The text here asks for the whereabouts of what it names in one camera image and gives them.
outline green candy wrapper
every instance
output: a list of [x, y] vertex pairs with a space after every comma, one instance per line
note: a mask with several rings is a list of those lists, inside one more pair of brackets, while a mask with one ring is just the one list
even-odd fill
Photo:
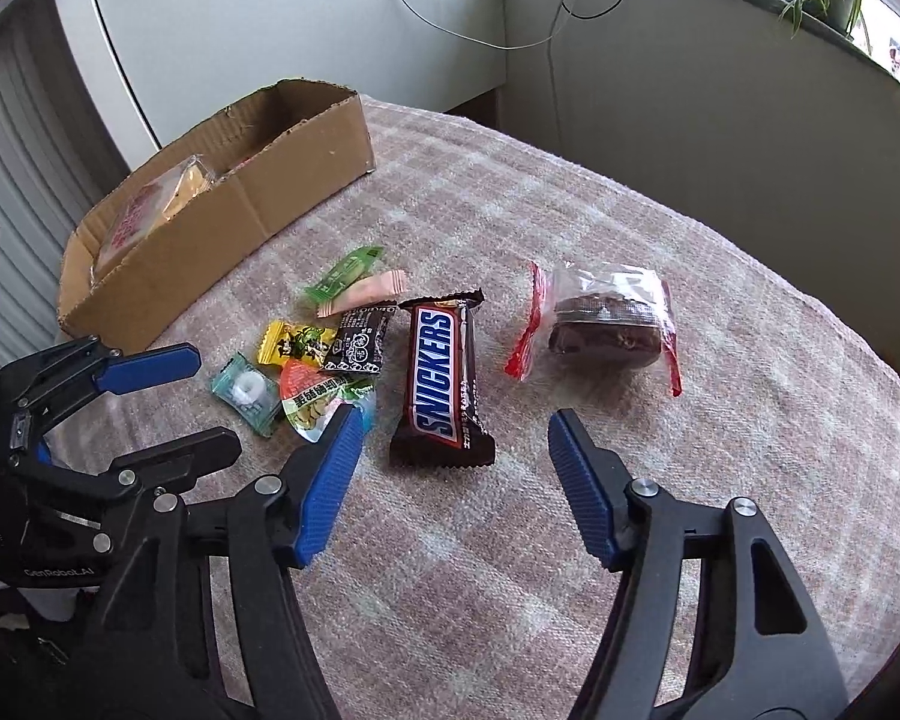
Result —
[[373, 262], [383, 253], [384, 247], [360, 247], [353, 250], [333, 266], [317, 285], [306, 287], [303, 292], [317, 304], [333, 300], [369, 271]]
[[288, 360], [280, 375], [283, 410], [293, 429], [308, 442], [317, 442], [341, 403], [362, 412], [364, 433], [370, 432], [377, 409], [372, 379], [328, 376], [300, 360]]
[[259, 435], [274, 432], [274, 417], [280, 410], [280, 388], [237, 352], [210, 383], [210, 391], [228, 403]]

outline snickers logo text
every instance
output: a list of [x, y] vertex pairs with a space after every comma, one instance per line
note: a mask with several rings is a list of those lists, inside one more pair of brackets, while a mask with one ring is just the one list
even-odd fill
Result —
[[410, 423], [420, 433], [459, 446], [456, 314], [418, 309], [410, 367]]

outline table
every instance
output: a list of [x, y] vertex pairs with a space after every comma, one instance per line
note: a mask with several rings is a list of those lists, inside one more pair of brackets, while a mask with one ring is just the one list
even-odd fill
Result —
[[[202, 351], [193, 380], [98, 399], [55, 431], [58, 457], [98, 472], [116, 455], [223, 424], [244, 454], [190, 500], [279, 469], [299, 442], [293, 431], [255, 437], [211, 397], [209, 380], [234, 351], [255, 348], [269, 319], [311, 315], [303, 285], [379, 242], [386, 264], [410, 271], [414, 295], [487, 294], [475, 319], [478, 381], [498, 451], [490, 469], [388, 467], [405, 375], [408, 322], [398, 316], [378, 426], [327, 551], [296, 577], [344, 718], [566, 717], [616, 578], [583, 551], [547, 456], [547, 418], [565, 407], [635, 476], [679, 498], [754, 498], [859, 692], [900, 640], [898, 377], [821, 303], [702, 224], [465, 119], [364, 105], [376, 172], [273, 238], [160, 338]], [[663, 364], [585, 386], [503, 374], [525, 322], [528, 259], [564, 256], [668, 278], [683, 396], [670, 396]], [[682, 685], [696, 581], [685, 573], [665, 698]], [[223, 565], [214, 592], [228, 689], [247, 698]]]

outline yellow candy wrapper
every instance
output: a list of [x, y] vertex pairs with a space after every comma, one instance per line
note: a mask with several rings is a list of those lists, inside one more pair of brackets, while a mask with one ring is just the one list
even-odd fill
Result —
[[284, 365], [288, 360], [302, 360], [307, 365], [320, 367], [336, 336], [332, 327], [312, 327], [274, 319], [266, 326], [257, 350], [257, 362], [259, 365]]

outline black candy wrapper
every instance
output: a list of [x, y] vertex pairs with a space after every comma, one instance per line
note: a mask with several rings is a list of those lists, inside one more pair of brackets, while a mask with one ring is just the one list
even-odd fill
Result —
[[491, 466], [496, 442], [477, 415], [473, 310], [481, 290], [400, 304], [410, 312], [404, 413], [391, 439], [391, 463]]
[[375, 376], [383, 365], [386, 326], [396, 303], [377, 303], [347, 311], [323, 360], [322, 370]]

